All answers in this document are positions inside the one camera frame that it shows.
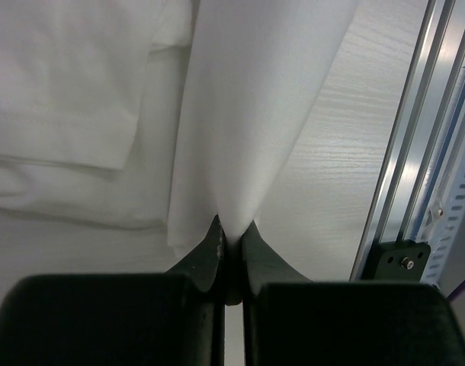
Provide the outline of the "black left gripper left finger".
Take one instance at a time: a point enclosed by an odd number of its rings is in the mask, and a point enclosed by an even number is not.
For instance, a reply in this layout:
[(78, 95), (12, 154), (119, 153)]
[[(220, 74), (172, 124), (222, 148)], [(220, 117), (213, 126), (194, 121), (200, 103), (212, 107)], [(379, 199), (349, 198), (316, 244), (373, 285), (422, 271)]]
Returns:
[(0, 365), (222, 365), (218, 219), (163, 273), (42, 274), (0, 306)]

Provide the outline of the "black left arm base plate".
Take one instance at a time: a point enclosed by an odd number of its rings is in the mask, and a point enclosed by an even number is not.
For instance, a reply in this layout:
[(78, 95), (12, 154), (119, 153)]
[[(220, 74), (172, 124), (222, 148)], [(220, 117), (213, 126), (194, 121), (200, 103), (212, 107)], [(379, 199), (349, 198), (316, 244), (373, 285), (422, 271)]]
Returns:
[(431, 247), (426, 242), (403, 240), (380, 244), (375, 253), (374, 280), (420, 282)]

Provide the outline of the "white t shirt robot print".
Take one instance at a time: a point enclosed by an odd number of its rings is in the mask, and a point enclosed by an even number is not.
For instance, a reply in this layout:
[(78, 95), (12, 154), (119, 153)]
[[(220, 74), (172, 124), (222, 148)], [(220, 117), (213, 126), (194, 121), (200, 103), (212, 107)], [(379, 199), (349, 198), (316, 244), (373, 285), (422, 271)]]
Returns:
[(0, 1), (0, 209), (235, 242), (355, 1)]

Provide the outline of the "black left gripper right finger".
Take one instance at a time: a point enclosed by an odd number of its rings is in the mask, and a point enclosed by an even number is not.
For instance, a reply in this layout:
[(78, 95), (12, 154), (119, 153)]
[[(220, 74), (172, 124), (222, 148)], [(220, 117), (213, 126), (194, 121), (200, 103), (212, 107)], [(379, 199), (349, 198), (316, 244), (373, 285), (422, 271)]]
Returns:
[(420, 283), (314, 282), (255, 224), (241, 238), (248, 365), (465, 365), (451, 306)]

